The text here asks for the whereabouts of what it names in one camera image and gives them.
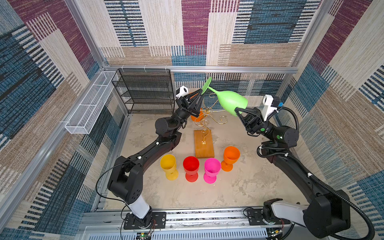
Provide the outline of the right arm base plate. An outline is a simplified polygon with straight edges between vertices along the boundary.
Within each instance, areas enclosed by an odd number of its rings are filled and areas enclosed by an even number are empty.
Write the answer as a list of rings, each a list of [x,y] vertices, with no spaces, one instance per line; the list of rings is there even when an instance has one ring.
[[[250,226],[290,226],[291,221],[271,217],[265,220],[263,217],[263,209],[245,208],[243,215],[248,219]]]

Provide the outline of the red wine glass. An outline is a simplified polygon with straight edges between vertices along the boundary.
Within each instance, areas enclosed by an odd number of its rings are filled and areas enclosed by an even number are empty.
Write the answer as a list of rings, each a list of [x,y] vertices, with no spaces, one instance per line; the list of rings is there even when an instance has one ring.
[[[189,156],[184,159],[183,161],[183,167],[185,170],[185,178],[188,182],[193,183],[195,182],[198,177],[198,170],[200,167],[200,162],[196,157]]]

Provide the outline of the yellow wine glass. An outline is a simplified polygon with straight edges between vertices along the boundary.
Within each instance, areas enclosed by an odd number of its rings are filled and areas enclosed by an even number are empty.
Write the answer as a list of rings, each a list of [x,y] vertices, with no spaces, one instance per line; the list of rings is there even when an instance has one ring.
[[[161,168],[166,174],[166,178],[174,181],[179,177],[177,170],[177,161],[173,155],[165,155],[161,158]]]

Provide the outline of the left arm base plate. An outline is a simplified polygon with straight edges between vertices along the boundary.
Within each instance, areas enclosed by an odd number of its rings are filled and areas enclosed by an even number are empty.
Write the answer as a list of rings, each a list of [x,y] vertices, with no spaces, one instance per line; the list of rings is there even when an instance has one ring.
[[[164,229],[166,226],[167,213],[166,212],[153,212],[150,210],[143,219],[135,216],[134,214],[126,214],[123,224],[124,230],[138,230],[138,229]]]

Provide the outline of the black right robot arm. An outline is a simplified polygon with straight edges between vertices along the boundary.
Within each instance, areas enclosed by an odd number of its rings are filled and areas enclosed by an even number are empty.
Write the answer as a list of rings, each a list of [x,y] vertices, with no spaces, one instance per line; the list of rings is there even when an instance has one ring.
[[[344,191],[336,191],[324,183],[291,152],[290,149],[297,146],[299,140],[299,121],[295,112],[287,107],[279,107],[273,114],[281,110],[292,114],[295,120],[294,128],[273,125],[269,119],[263,118],[258,108],[236,107],[235,113],[249,136],[262,135],[268,139],[258,147],[258,156],[268,159],[282,170],[306,197],[309,206],[300,211],[301,215],[295,223],[306,227],[319,239],[330,236],[342,240],[343,237],[338,233],[350,228],[350,210],[353,209],[367,224],[368,233],[363,238],[372,240],[375,237],[375,229],[369,217],[350,201]]]

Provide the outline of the pink wine glass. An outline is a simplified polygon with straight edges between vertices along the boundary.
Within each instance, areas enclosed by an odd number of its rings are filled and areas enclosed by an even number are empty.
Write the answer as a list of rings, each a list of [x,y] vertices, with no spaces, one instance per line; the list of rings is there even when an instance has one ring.
[[[204,170],[204,181],[207,184],[214,184],[221,170],[221,162],[215,158],[209,158],[205,161]]]

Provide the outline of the green wine glass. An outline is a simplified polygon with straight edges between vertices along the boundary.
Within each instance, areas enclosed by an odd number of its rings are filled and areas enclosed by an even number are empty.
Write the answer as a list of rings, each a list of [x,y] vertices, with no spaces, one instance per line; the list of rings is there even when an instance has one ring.
[[[209,77],[202,87],[202,94],[204,94],[207,89],[211,90],[216,94],[223,109],[229,112],[231,115],[237,116],[237,112],[235,111],[236,108],[245,109],[247,107],[248,100],[245,97],[232,91],[217,91],[210,87],[211,82],[212,77]]]

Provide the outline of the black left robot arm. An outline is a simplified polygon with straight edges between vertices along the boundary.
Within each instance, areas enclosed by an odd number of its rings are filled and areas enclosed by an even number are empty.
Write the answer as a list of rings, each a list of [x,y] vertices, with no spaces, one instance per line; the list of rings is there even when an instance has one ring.
[[[145,171],[162,155],[173,150],[180,142],[190,116],[198,117],[205,94],[202,89],[176,99],[178,108],[170,117],[155,122],[158,137],[135,155],[117,158],[112,169],[108,190],[128,206],[134,220],[141,227],[152,222],[152,208],[142,196]]]

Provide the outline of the orange wine glass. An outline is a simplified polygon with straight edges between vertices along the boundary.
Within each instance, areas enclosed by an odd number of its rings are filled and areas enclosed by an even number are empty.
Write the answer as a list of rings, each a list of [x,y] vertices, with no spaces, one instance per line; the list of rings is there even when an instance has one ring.
[[[197,120],[201,116],[202,105],[201,105],[201,108],[191,108],[191,111],[192,111],[191,117],[194,117],[194,120]]]
[[[230,146],[224,150],[223,161],[221,168],[225,172],[230,172],[233,169],[234,163],[240,158],[241,153],[236,147]]]

